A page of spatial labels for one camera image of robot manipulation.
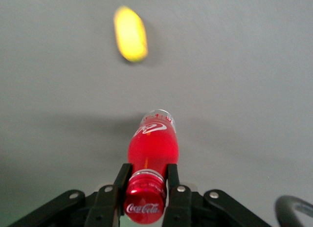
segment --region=bottle cap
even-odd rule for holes
[[[124,210],[134,222],[151,224],[163,215],[165,199],[164,179],[155,172],[144,169],[129,180]]]

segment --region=bolt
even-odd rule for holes
[[[104,192],[110,192],[112,190],[113,190],[113,187],[110,185],[110,186],[105,187]]]
[[[72,193],[70,196],[69,196],[69,198],[70,199],[76,199],[77,197],[78,197],[78,195],[79,195],[79,193]]]
[[[210,197],[211,197],[212,199],[217,199],[217,198],[219,197],[219,194],[216,193],[216,192],[211,192],[211,193],[210,193]]]
[[[181,185],[180,185],[180,186],[177,187],[177,191],[178,191],[178,192],[185,192],[185,191],[186,191],[186,188],[185,188],[184,186],[181,186]]]

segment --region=yellow sponge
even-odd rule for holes
[[[140,62],[148,55],[146,31],[140,17],[130,8],[118,8],[114,16],[118,50],[130,62]]]

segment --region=gray floor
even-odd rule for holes
[[[158,108],[177,124],[181,181],[201,194],[222,189],[275,227],[279,196],[313,203],[312,4],[0,0],[0,226],[112,182]],[[140,64],[115,45],[121,5],[146,26]]]

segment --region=bottle label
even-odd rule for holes
[[[140,126],[139,129],[135,132],[134,136],[136,136],[140,132],[142,132],[142,134],[147,134],[147,133],[160,131],[160,130],[166,130],[166,129],[167,127],[163,123],[148,123],[144,126]]]
[[[129,204],[126,208],[127,213],[159,213],[158,204],[145,204],[144,206],[135,206],[134,204]]]

